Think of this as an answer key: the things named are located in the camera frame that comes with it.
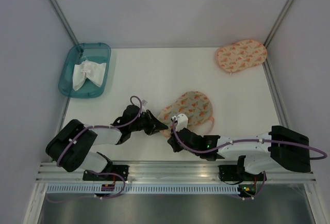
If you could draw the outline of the floral mesh laundry bag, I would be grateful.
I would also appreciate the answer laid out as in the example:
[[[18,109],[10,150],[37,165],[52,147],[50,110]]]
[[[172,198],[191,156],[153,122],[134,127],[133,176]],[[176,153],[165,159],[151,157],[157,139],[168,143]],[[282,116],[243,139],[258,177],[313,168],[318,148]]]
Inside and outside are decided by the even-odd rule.
[[[186,115],[188,118],[187,128],[195,133],[200,130],[201,135],[208,135],[215,124],[212,103],[207,95],[199,91],[188,91],[162,109],[157,119],[169,127],[161,131],[164,137],[170,137],[171,117],[178,114]]]

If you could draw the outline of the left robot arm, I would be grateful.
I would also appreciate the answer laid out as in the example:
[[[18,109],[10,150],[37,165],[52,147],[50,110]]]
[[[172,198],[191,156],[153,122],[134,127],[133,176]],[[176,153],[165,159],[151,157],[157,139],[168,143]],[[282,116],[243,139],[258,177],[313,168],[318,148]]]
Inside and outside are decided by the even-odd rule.
[[[94,145],[121,145],[132,132],[144,131],[147,135],[167,130],[150,110],[143,106],[128,105],[122,116],[113,124],[88,126],[77,119],[71,120],[46,146],[45,152],[67,172],[85,168],[94,171],[102,181],[112,176],[111,161],[101,153],[91,152]]]

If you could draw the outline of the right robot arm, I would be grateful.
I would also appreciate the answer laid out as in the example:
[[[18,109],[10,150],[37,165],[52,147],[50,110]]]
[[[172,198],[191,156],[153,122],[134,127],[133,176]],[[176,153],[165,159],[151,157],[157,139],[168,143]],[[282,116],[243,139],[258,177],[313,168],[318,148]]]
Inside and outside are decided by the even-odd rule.
[[[236,176],[247,180],[263,171],[283,168],[292,172],[311,172],[308,137],[276,125],[270,132],[250,137],[197,135],[184,128],[171,132],[168,144],[174,152],[186,150],[207,161],[237,161]]]

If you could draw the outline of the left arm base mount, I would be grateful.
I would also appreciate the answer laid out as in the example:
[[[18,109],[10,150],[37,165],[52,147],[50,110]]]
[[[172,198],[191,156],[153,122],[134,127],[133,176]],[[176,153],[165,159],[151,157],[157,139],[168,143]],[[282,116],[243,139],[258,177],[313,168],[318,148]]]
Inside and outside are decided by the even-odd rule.
[[[83,181],[126,181],[129,174],[128,165],[106,166],[101,172],[85,170]]]

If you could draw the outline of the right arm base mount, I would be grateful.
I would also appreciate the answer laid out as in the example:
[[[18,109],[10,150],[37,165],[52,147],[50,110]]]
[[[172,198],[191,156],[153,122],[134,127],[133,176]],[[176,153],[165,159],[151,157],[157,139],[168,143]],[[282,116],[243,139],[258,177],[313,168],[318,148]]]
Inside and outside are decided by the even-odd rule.
[[[221,182],[229,184],[240,184],[242,182],[263,181],[263,173],[254,175],[238,168],[237,165],[219,165],[218,169],[218,177]]]

